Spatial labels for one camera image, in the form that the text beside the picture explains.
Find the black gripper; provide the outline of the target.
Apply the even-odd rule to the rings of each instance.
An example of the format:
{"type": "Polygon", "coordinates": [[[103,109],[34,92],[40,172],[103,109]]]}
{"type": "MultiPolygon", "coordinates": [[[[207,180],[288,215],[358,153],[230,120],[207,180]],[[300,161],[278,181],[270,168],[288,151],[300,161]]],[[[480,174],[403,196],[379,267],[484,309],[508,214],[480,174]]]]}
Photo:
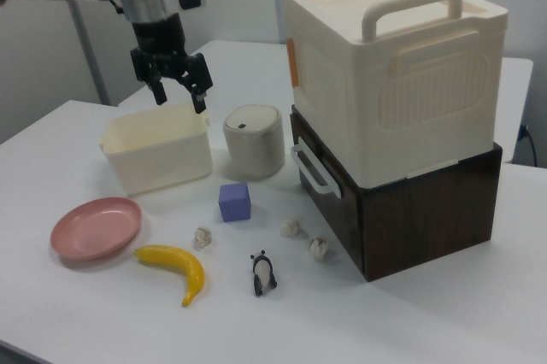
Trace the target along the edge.
{"type": "Polygon", "coordinates": [[[137,47],[131,50],[132,64],[138,81],[153,93],[157,105],[167,101],[162,77],[175,78],[191,94],[194,110],[206,109],[207,90],[213,86],[203,54],[188,56],[185,34],[178,14],[151,23],[132,23],[137,47]]]}

